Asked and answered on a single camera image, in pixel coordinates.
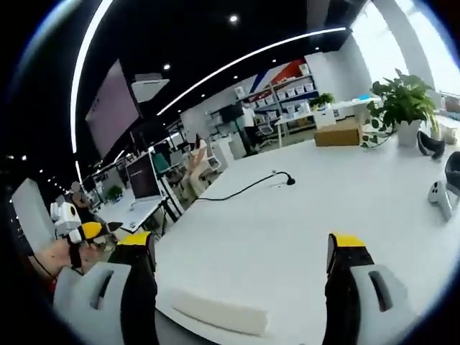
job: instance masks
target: white flower pot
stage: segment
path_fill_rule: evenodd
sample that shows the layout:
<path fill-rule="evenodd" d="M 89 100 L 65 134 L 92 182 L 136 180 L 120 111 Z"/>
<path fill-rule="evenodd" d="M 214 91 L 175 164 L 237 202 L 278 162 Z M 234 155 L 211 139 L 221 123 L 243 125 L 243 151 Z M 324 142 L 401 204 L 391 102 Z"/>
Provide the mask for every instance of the white flower pot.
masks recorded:
<path fill-rule="evenodd" d="M 422 120 L 412 121 L 410 124 L 402 121 L 397 130 L 399 146 L 414 147 L 417 144 L 417 132 Z"/>

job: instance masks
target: window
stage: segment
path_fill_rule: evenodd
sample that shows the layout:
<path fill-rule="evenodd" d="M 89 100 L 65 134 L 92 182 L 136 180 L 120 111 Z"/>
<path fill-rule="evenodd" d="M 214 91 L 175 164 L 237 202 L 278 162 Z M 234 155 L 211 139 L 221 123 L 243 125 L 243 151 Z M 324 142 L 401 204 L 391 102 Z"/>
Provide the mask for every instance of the window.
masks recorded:
<path fill-rule="evenodd" d="M 408 17 L 433 76 L 437 91 L 460 95 L 460 71 L 440 33 L 428 17 L 414 5 L 413 0 L 396 0 L 397 5 Z"/>
<path fill-rule="evenodd" d="M 372 82 L 384 82 L 383 78 L 396 78 L 396 68 L 408 74 L 401 49 L 372 2 L 364 6 L 351 28 Z"/>

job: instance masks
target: green plant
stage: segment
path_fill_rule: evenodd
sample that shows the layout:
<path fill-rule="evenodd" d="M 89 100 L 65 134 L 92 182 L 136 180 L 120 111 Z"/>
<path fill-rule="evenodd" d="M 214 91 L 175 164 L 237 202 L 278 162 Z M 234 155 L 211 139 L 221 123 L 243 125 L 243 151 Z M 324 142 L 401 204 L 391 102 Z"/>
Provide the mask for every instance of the green plant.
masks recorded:
<path fill-rule="evenodd" d="M 107 191 L 107 198 L 111 201 L 115 201 L 122 194 L 123 190 L 119 186 L 113 185 Z"/>
<path fill-rule="evenodd" d="M 372 84 L 370 91 L 382 98 L 383 106 L 377 108 L 374 101 L 367 105 L 371 118 L 366 120 L 366 124 L 371 124 L 376 132 L 364 133 L 362 147 L 380 146 L 396 132 L 397 125 L 402 121 L 411 124 L 415 120 L 430 120 L 433 130 L 438 131 L 435 106 L 426 94 L 426 91 L 433 89 L 416 75 L 404 75 L 398 69 L 396 73 L 399 78 L 384 78 L 386 84 L 378 81 Z"/>
<path fill-rule="evenodd" d="M 318 108 L 325 106 L 327 103 L 333 103 L 335 101 L 334 96 L 332 93 L 323 93 L 322 95 L 312 98 L 309 101 L 310 107 L 313 108 L 317 106 Z"/>

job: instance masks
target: computer monitor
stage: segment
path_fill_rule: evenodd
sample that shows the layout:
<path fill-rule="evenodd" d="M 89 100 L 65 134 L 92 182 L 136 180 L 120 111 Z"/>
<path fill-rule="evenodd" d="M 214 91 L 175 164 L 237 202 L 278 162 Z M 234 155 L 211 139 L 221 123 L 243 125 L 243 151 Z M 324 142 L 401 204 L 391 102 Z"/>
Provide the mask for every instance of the computer monitor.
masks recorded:
<path fill-rule="evenodd" d="M 136 201 L 154 200 L 161 197 L 157 174 L 148 152 L 129 163 L 126 166 L 126 172 Z"/>
<path fill-rule="evenodd" d="M 171 153 L 170 159 L 171 159 L 171 165 L 180 164 L 183 161 L 182 151 L 174 151 L 173 153 Z"/>
<path fill-rule="evenodd" d="M 228 124 L 243 115 L 243 108 L 241 104 L 237 103 L 220 109 L 218 113 L 221 115 L 222 122 Z"/>

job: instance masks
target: black monitor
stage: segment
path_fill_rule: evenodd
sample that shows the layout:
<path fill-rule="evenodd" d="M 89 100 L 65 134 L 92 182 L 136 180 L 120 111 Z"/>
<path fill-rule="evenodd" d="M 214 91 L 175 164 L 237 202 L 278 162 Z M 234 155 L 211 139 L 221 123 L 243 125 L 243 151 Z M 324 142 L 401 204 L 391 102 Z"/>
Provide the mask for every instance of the black monitor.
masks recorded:
<path fill-rule="evenodd" d="M 237 103 L 220 109 L 218 113 L 221 115 L 222 122 L 228 124 L 243 115 L 243 108 L 241 104 Z"/>
<path fill-rule="evenodd" d="M 161 196 L 151 156 L 146 153 L 126 166 L 131 189 L 137 201 Z"/>
<path fill-rule="evenodd" d="M 91 192 L 96 188 L 96 184 L 94 183 L 92 176 L 88 176 L 85 180 L 83 180 L 83 187 L 87 192 Z"/>

